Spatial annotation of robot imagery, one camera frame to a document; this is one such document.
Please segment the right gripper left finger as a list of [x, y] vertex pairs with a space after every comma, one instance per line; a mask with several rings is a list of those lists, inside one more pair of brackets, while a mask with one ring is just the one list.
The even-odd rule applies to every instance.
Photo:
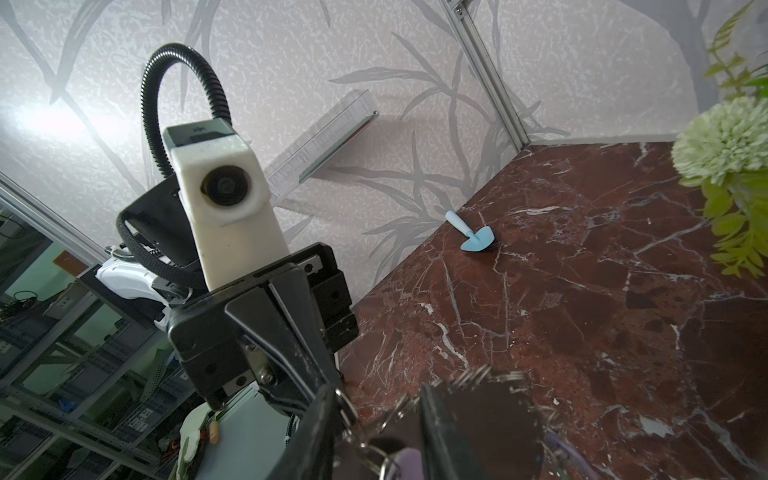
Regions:
[[267, 479], [331, 479], [334, 445], [340, 432], [341, 414], [336, 390], [324, 385]]

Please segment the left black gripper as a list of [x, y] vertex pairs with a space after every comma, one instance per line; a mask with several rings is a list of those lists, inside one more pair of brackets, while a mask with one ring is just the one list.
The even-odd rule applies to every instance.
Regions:
[[168, 336], [197, 393], [217, 411], [257, 384], [282, 414], [344, 387], [336, 353], [359, 334], [333, 249], [315, 243], [175, 309]]

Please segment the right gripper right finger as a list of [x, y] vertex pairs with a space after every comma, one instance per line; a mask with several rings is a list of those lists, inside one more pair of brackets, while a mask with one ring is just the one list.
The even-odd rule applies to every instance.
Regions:
[[521, 380], [424, 385], [419, 433], [427, 479], [537, 479], [543, 424]]

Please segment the purple tagged key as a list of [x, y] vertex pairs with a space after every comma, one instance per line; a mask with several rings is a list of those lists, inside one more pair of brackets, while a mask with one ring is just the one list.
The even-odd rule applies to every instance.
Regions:
[[424, 480], [423, 456], [415, 448], [404, 448], [390, 456], [383, 465], [382, 480]]

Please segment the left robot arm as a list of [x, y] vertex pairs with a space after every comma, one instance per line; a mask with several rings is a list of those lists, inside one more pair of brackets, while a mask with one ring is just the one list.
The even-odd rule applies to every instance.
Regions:
[[266, 402], [290, 417], [286, 451], [272, 477], [330, 478], [342, 420], [339, 413], [322, 418], [313, 404], [318, 394], [342, 389], [334, 355], [359, 332], [332, 249], [316, 243], [207, 287], [175, 177], [122, 211], [116, 226], [124, 245], [96, 279], [126, 301], [164, 305], [169, 340], [203, 399], [181, 429], [176, 476], [196, 474], [198, 455], [216, 439], [219, 414], [257, 383]]

